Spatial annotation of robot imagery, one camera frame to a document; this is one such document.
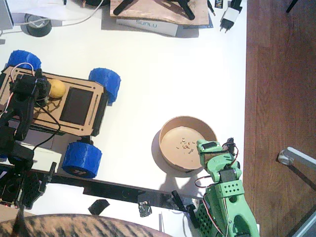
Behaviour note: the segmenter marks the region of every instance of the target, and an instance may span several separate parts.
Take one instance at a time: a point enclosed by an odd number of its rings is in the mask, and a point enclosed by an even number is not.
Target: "roll of tape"
[[[34,16],[30,14],[25,14],[24,20],[25,22],[33,22],[39,19],[44,19],[44,17]],[[28,33],[35,37],[43,37],[48,35],[51,31],[51,21],[50,20],[42,20],[34,23],[30,23],[26,25],[26,29]]]

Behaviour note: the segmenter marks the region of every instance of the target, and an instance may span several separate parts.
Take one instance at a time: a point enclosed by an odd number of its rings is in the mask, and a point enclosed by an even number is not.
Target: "yellow lemon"
[[[53,79],[49,81],[51,89],[49,96],[52,98],[61,98],[66,92],[65,84],[61,80]]]

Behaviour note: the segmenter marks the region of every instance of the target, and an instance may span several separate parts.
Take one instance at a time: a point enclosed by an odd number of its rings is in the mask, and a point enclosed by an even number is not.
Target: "power adapter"
[[[230,6],[227,7],[227,10],[224,12],[221,19],[221,30],[224,28],[225,33],[233,27],[239,13],[242,10],[240,6],[241,0],[232,0]]]

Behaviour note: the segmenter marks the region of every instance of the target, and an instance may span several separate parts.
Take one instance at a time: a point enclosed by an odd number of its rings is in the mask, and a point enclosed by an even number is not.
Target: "perforated green panel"
[[[218,198],[227,198],[245,193],[241,180],[218,184],[215,186],[215,190]]]
[[[211,236],[211,228],[212,222],[207,216],[204,205],[199,205],[196,211],[197,219],[200,223],[200,233],[202,237],[210,237]]]

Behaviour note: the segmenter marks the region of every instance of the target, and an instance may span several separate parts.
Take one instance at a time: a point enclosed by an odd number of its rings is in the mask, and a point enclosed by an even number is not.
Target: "black wire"
[[[49,138],[47,138],[45,141],[43,141],[43,142],[37,144],[37,145],[33,148],[33,151],[34,151],[37,147],[39,147],[40,145],[42,145],[42,144],[44,144],[45,142],[48,142],[50,139],[52,139],[52,138],[60,131],[60,129],[61,129],[61,126],[60,126],[59,122],[57,121],[57,119],[55,119],[54,116],[51,115],[46,109],[44,109],[43,106],[41,106],[39,103],[36,103],[36,104],[37,104],[42,110],[44,110],[44,112],[47,113],[47,114],[55,121],[55,123],[58,125],[58,129],[57,129]]]

